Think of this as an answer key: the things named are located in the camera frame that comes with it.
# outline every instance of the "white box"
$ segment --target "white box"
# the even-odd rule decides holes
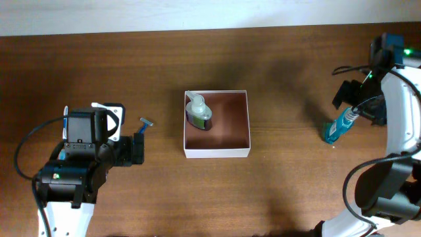
[[[187,158],[247,157],[251,149],[247,91],[192,91],[212,110],[212,128],[202,131],[186,119],[190,101],[184,92],[184,153]]]

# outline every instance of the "green light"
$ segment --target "green light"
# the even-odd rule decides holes
[[[406,55],[410,55],[412,53],[412,50],[410,49],[404,49],[403,53],[405,53]]]

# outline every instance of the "white label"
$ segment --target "white label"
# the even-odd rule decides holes
[[[330,127],[329,136],[331,136],[334,132],[336,132],[336,121]]]

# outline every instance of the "wooden table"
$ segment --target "wooden table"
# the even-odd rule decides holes
[[[251,236],[308,230],[336,216],[346,174],[383,156],[387,133],[361,118],[334,146],[320,139],[322,123],[340,114],[331,101],[342,81],[363,79],[330,73],[366,64],[382,32],[421,47],[420,23],[0,38],[0,235],[37,232],[30,183],[12,165],[17,143],[65,105],[92,101],[125,105],[125,135],[141,126],[139,117],[155,125],[146,131],[145,163],[110,170],[88,236]],[[248,158],[185,158],[184,90],[247,90]],[[24,145],[26,174],[48,160],[61,126]],[[420,231],[411,222],[382,232]]]

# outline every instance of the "bottle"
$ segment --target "bottle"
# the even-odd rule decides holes
[[[352,108],[347,108],[344,110],[344,112],[341,113],[337,120],[326,127],[326,131],[324,133],[324,141],[329,144],[336,142],[336,140],[341,135],[348,132],[348,130],[352,128],[355,119],[358,117],[359,115],[355,113]]]
[[[208,131],[212,128],[212,111],[205,104],[205,98],[202,95],[186,91],[190,102],[186,105],[187,121],[194,127]]]

